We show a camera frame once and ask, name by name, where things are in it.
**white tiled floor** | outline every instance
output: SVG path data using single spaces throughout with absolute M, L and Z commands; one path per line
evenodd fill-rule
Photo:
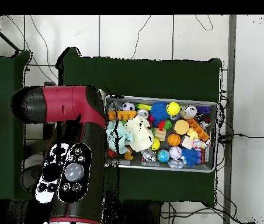
M 10 16 L 24 33 L 24 16 Z M 37 63 L 55 65 L 57 58 L 67 47 L 77 47 L 82 56 L 96 57 L 99 55 L 99 16 L 32 16 L 33 21 L 45 39 L 38 34 L 30 16 L 26 16 L 25 36 L 29 48 Z M 138 39 L 138 32 L 148 20 L 149 15 L 142 16 L 101 16 L 100 17 L 100 56 L 112 58 L 131 58 Z M 197 15 L 202 25 L 209 29 L 211 24 L 207 15 Z M 228 15 L 210 15 L 213 25 L 212 31 L 206 31 L 197 21 L 195 15 L 175 15 L 173 58 L 176 60 L 208 61 L 219 58 L 224 69 L 227 69 L 228 58 Z M 20 31 L 7 18 L 0 20 L 2 32 L 19 48 L 24 48 L 24 41 Z M 172 57 L 172 16 L 152 15 L 142 31 L 133 59 L 171 60 Z M 0 55 L 14 54 L 14 50 L 0 39 Z M 26 86 L 43 86 L 45 81 L 57 79 L 47 66 L 28 66 L 26 72 Z M 50 67 L 57 76 L 58 72 Z M 224 89 L 227 83 L 227 71 L 224 71 Z M 26 138 L 42 138 L 42 125 L 27 125 Z M 218 161 L 223 158 L 223 147 L 218 150 Z M 42 155 L 30 157 L 26 166 L 40 164 Z M 224 169 L 218 172 L 218 189 L 223 192 Z M 218 193 L 218 201 L 223 205 L 223 197 Z M 202 209 L 200 202 L 173 202 L 180 215 Z M 168 212 L 168 204 L 162 207 Z M 168 224 L 168 220 L 161 218 L 161 224 Z M 211 210 L 194 214 L 188 218 L 176 218 L 175 224 L 223 224 L 223 220 Z

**metal tray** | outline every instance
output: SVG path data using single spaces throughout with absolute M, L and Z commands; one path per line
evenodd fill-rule
M 172 169 L 167 163 L 164 162 L 142 162 L 141 153 L 133 153 L 133 160 L 125 159 L 109 159 L 106 157 L 105 166 L 119 166 L 129 169 L 152 169 L 152 170 L 169 170 L 177 172 L 200 172 L 200 173 L 210 173 L 216 168 L 217 161 L 217 149 L 218 149 L 218 119 L 219 119 L 219 105 L 215 102 L 207 101 L 191 101 L 191 100 L 175 100 L 175 99 L 158 99 L 158 98 L 146 98 L 146 97 L 133 97 L 133 96 L 121 96 L 121 98 L 106 96 L 104 100 L 105 113 L 107 114 L 107 109 L 112 102 L 118 102 L 124 104 L 125 102 L 142 103 L 147 105 L 152 105 L 155 102 L 177 102 L 179 105 L 194 105 L 194 106 L 208 106 L 210 107 L 209 117 L 211 118 L 211 124 L 207 127 L 207 134 L 210 136 L 211 145 L 209 151 L 206 150 L 206 160 L 204 164 L 197 164 L 193 167 L 184 165 L 182 169 Z M 169 134 L 173 133 L 173 130 L 167 131 L 166 138 Z

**green mat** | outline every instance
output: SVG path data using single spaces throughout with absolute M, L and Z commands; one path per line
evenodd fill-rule
M 14 92 L 22 87 L 28 51 L 12 58 L 0 57 L 0 199 L 31 199 L 20 183 L 23 157 L 23 123 L 9 111 Z
M 113 95 L 219 101 L 221 62 L 80 57 L 75 48 L 57 62 L 63 85 L 93 85 Z M 105 169 L 105 191 L 117 190 L 117 171 Z M 123 200 L 204 201 L 214 204 L 214 172 L 119 169 Z

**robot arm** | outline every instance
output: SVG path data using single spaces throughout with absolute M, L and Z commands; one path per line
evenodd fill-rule
M 89 86 L 24 87 L 10 107 L 24 123 L 80 118 L 79 133 L 61 144 L 61 159 L 55 159 L 56 145 L 47 152 L 35 196 L 42 202 L 50 195 L 49 224 L 100 224 L 106 126 L 100 92 Z

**control buttons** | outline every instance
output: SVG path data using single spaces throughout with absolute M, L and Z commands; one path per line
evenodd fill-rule
M 79 161 L 79 162 L 84 162 L 84 160 L 85 160 L 84 156 L 79 156 L 79 157 L 78 157 L 78 161 Z
M 70 161 L 70 162 L 73 162 L 74 160 L 75 160 L 75 156 L 72 156 L 72 155 L 69 156 L 69 161 Z
M 75 155 L 80 155 L 82 153 L 81 148 L 76 148 L 74 153 L 75 153 Z
M 84 168 L 78 163 L 72 163 L 64 170 L 65 178 L 70 182 L 80 180 L 84 175 Z
M 51 183 L 48 185 L 48 192 L 53 193 L 56 190 L 56 188 L 57 188 L 56 184 Z
M 69 183 L 66 183 L 62 186 L 62 189 L 67 192 L 71 189 L 71 185 Z
M 80 184 L 76 183 L 73 185 L 72 189 L 73 189 L 73 191 L 78 192 L 81 190 L 81 188 L 82 188 L 82 186 Z
M 38 190 L 39 193 L 42 193 L 42 192 L 45 191 L 46 189 L 47 189 L 47 185 L 44 184 L 44 183 L 41 183 L 41 184 L 38 186 L 38 188 L 37 188 L 37 190 Z

